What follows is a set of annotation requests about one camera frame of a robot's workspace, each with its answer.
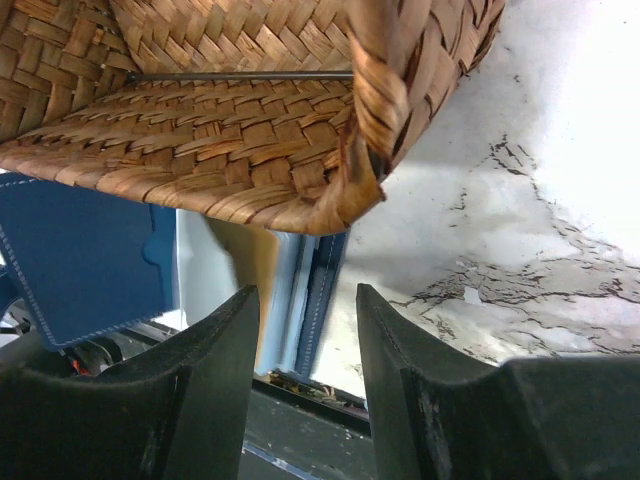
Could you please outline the blue leather card holder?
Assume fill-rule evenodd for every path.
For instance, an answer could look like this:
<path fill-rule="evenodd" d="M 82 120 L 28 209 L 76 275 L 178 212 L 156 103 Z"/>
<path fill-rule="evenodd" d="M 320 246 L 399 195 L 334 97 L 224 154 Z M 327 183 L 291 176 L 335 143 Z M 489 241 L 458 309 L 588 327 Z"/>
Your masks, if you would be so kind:
<path fill-rule="evenodd" d="M 347 238 L 236 225 L 22 174 L 1 177 L 1 307 L 52 351 L 142 323 L 183 330 L 259 291 L 255 371 L 308 376 Z"/>

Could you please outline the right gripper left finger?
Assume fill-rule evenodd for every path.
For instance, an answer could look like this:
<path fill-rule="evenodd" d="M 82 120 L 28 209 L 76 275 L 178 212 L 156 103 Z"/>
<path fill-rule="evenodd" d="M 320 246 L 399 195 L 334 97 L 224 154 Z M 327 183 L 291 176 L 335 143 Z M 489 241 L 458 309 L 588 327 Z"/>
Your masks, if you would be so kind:
<path fill-rule="evenodd" d="M 259 332 L 246 286 L 212 314 L 97 376 L 1 371 L 5 479 L 233 479 Z"/>

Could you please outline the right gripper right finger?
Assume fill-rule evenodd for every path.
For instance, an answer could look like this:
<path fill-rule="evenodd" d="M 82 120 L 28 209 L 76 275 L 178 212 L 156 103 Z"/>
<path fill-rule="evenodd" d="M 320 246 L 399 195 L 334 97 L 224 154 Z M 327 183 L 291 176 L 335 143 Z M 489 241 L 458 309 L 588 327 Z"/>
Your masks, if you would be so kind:
<path fill-rule="evenodd" d="M 635 479 L 635 355 L 476 360 L 372 286 L 357 323 L 382 479 Z"/>

